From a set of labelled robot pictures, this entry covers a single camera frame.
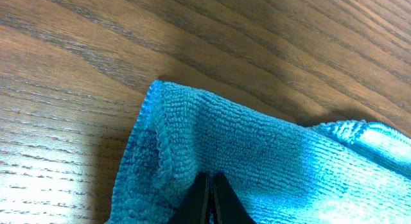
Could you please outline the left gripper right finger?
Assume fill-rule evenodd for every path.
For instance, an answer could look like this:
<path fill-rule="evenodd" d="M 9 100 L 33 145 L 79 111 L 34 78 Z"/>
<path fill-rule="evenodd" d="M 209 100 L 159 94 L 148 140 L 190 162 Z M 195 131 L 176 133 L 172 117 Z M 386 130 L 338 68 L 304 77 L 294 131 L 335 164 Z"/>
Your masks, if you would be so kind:
<path fill-rule="evenodd" d="M 256 224 L 223 173 L 213 177 L 213 221 L 216 224 Z"/>

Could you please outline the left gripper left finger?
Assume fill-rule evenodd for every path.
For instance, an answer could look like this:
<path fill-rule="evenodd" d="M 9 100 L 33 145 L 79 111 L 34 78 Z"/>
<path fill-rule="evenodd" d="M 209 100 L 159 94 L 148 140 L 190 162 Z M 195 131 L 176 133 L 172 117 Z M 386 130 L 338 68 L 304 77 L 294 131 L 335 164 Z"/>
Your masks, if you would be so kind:
<path fill-rule="evenodd" d="M 167 224 L 209 224 L 210 176 L 199 173 Z"/>

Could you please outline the blue microfiber cloth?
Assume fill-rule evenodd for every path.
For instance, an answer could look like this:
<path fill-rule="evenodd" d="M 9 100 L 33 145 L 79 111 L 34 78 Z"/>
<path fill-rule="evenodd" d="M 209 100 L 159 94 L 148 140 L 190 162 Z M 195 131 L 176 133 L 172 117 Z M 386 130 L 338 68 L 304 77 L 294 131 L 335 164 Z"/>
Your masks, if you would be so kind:
<path fill-rule="evenodd" d="M 409 223 L 410 139 L 381 123 L 302 127 L 154 81 L 121 160 L 110 223 L 166 223 L 195 177 L 224 173 L 257 223 Z"/>

